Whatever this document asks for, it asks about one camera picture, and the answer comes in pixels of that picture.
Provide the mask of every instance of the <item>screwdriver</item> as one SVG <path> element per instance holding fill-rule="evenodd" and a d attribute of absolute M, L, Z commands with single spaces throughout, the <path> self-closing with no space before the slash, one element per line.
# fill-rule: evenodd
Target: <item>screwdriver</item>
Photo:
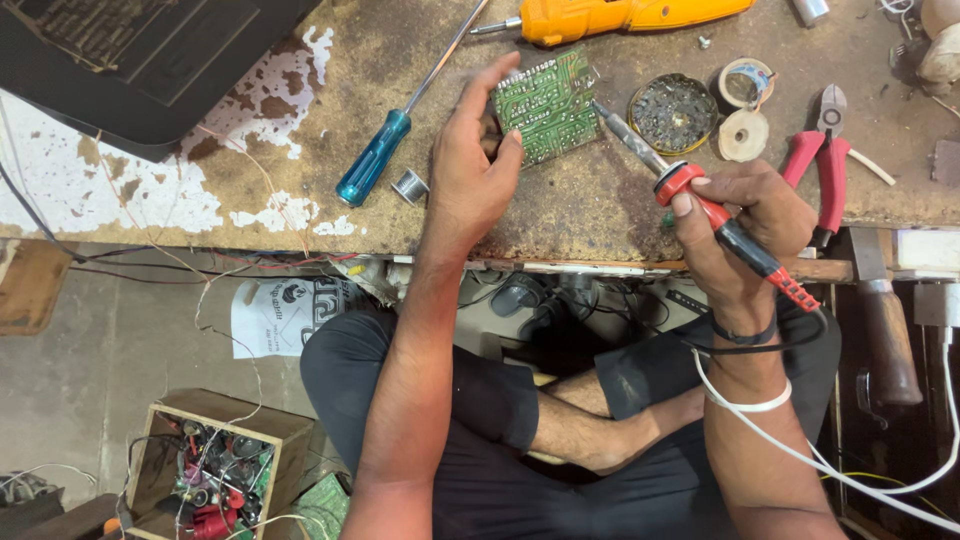
<path fill-rule="evenodd" d="M 665 30 L 748 10 L 756 0 L 524 0 L 520 16 L 480 26 L 471 34 L 521 28 L 527 41 L 553 46 L 625 29 Z"/>
<path fill-rule="evenodd" d="M 473 8 L 473 12 L 461 25 L 460 30 L 457 31 L 457 35 L 446 46 L 446 50 L 440 56 L 437 64 L 433 66 L 426 79 L 423 79 L 420 87 L 407 102 L 407 106 L 402 110 L 393 109 L 387 112 L 387 120 L 383 123 L 383 127 L 373 136 L 373 140 L 370 141 L 363 153 L 353 162 L 353 166 L 347 171 L 344 178 L 337 184 L 337 197 L 347 206 L 356 208 L 363 205 L 363 202 L 367 200 L 367 195 L 370 194 L 373 185 L 380 178 L 383 168 L 387 166 L 387 161 L 394 155 L 396 146 L 410 133 L 410 111 L 420 102 L 423 93 L 430 88 L 430 84 L 437 78 L 437 74 L 440 73 L 450 55 L 453 54 L 453 50 L 457 48 L 457 45 L 467 34 L 467 29 L 480 15 L 488 2 L 490 0 L 480 0 L 477 3 L 476 8 Z"/>
<path fill-rule="evenodd" d="M 593 102 L 593 107 L 603 116 L 610 131 L 619 137 L 627 148 L 643 161 L 644 165 L 658 175 L 654 193 L 662 207 L 669 206 L 673 197 L 679 193 L 695 197 L 707 213 L 713 235 L 721 246 L 730 250 L 758 276 L 790 297 L 790 300 L 805 312 L 809 313 L 820 307 L 820 303 L 790 277 L 786 268 L 770 253 L 770 250 L 733 219 L 722 205 L 704 199 L 690 188 L 691 180 L 707 175 L 704 169 L 686 161 L 677 161 L 672 165 L 667 163 L 623 118 L 611 113 L 596 101 Z"/>

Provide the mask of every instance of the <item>hand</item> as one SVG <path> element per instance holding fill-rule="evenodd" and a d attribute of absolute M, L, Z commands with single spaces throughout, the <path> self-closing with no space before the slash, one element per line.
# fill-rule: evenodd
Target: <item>hand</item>
<path fill-rule="evenodd" d="M 434 143 L 424 242 L 442 242 L 442 249 L 457 256 L 465 258 L 492 229 L 516 190 L 523 163 L 520 132 L 503 137 L 493 163 L 485 154 L 489 142 L 481 138 L 496 129 L 492 119 L 484 117 L 491 90 L 519 63 L 520 54 L 514 52 L 480 72 L 464 89 Z"/>
<path fill-rule="evenodd" d="M 817 213 L 763 160 L 734 165 L 690 185 L 705 199 L 741 206 L 736 220 L 785 264 L 806 247 L 817 225 Z M 766 330 L 773 317 L 773 285 L 717 243 L 696 198 L 677 195 L 672 207 L 684 258 L 693 280 L 709 296 L 717 322 L 738 335 Z"/>

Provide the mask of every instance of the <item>wire cutter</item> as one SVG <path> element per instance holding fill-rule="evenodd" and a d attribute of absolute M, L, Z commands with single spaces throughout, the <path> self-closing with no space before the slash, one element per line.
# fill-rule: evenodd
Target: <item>wire cutter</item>
<path fill-rule="evenodd" d="M 793 154 L 783 171 L 783 179 L 790 187 L 804 176 L 814 156 L 820 170 L 820 222 L 813 232 L 810 245 L 827 247 L 830 237 L 837 234 L 847 204 L 847 154 L 851 146 L 840 136 L 843 117 L 847 113 L 847 96 L 840 86 L 830 85 L 820 100 L 820 119 L 817 131 L 801 132 L 793 136 Z"/>

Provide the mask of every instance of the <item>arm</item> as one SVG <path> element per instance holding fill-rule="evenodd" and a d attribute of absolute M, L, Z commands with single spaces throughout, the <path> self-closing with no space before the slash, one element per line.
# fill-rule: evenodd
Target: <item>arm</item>
<path fill-rule="evenodd" d="M 781 261 L 806 245 L 817 215 L 764 161 L 737 165 L 693 181 L 706 198 L 744 208 L 737 219 Z M 774 288 L 713 238 L 703 209 L 692 197 L 674 198 L 677 237 L 694 280 L 710 298 L 717 323 L 736 335 L 766 330 L 774 312 Z M 715 336 L 714 346 L 734 345 Z M 716 356 L 710 383 L 731 403 L 776 399 L 787 378 L 780 353 Z M 792 404 L 750 419 L 761 429 L 809 455 Z M 731 412 L 707 400 L 704 431 L 710 466 L 731 517 L 744 538 L 845 538 L 836 525 L 816 471 L 760 438 Z"/>
<path fill-rule="evenodd" d="M 437 136 L 429 209 L 396 335 L 367 417 L 343 538 L 430 538 L 433 478 L 450 423 L 453 327 L 469 250 L 503 214 L 523 162 L 509 134 L 493 164 L 481 146 L 490 91 L 519 64 L 481 72 Z"/>

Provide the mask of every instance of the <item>scrap circuit board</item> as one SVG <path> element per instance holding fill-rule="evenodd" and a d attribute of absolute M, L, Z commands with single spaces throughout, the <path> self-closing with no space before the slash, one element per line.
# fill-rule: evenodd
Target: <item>scrap circuit board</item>
<path fill-rule="evenodd" d="M 517 73 L 491 92 L 504 134 L 520 130 L 523 167 L 543 163 L 594 140 L 593 78 L 583 47 Z"/>

